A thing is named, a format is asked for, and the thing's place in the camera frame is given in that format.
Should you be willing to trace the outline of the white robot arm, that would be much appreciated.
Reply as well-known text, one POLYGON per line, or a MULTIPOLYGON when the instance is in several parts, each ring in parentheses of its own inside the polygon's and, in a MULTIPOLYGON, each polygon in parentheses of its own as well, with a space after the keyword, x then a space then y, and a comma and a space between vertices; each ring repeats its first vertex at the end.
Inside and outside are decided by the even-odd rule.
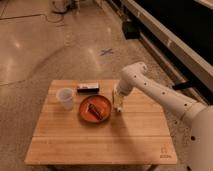
POLYGON ((145 76, 147 66, 137 62, 121 70, 114 86, 113 107, 121 112, 124 97, 134 88, 175 114, 191 127, 187 171, 213 171, 213 105, 205 105, 145 76))

